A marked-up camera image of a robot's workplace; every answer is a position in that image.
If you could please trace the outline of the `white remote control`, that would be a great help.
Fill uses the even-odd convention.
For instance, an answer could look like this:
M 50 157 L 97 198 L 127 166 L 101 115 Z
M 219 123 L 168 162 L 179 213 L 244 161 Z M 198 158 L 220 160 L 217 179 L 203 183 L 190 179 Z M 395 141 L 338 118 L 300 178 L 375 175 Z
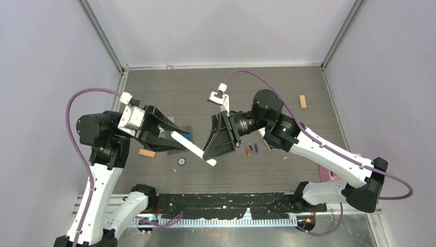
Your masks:
M 206 162 L 207 164 L 209 164 L 210 166 L 215 166 L 217 164 L 217 161 L 213 158 L 203 158 L 204 155 L 204 151 L 202 149 L 200 149 L 198 146 L 196 146 L 193 142 L 191 142 L 190 140 L 186 139 L 184 136 L 182 136 L 180 133 L 176 132 L 176 131 L 172 131 L 170 136 L 177 141 L 178 143 L 180 143 L 182 146 L 184 146 L 185 148 L 187 148 L 189 151 L 191 151 L 192 153 L 194 153 L 196 156 L 198 156 L 199 158 L 201 158 L 204 162 Z

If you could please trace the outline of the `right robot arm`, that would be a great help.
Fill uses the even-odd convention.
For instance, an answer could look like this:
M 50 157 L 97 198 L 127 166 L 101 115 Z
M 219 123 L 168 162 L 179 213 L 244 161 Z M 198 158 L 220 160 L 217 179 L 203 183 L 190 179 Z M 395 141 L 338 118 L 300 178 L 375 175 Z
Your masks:
M 208 101 L 219 105 L 221 111 L 211 117 L 211 133 L 202 156 L 205 161 L 235 152 L 244 135 L 263 129 L 263 139 L 270 147 L 305 157 L 339 175 L 337 181 L 301 182 L 293 198 L 296 209 L 347 203 L 365 213 L 375 211 L 388 167 L 385 159 L 363 158 L 327 142 L 283 114 L 284 103 L 271 90 L 258 91 L 247 112 L 229 111 L 228 95 L 222 91 L 212 92 Z

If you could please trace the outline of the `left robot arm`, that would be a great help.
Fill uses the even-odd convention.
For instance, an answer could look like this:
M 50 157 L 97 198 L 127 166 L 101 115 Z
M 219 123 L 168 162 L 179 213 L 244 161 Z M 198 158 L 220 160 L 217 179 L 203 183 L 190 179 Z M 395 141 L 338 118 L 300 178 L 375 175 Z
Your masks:
M 112 214 L 108 205 L 125 168 L 132 139 L 146 150 L 165 152 L 183 147 L 160 137 L 160 129 L 187 134 L 156 107 L 126 107 L 122 112 L 105 111 L 81 116 L 76 123 L 79 143 L 91 147 L 85 162 L 89 179 L 75 220 L 55 246 L 117 246 L 120 236 L 142 211 L 152 213 L 158 205 L 156 189 L 135 185 Z

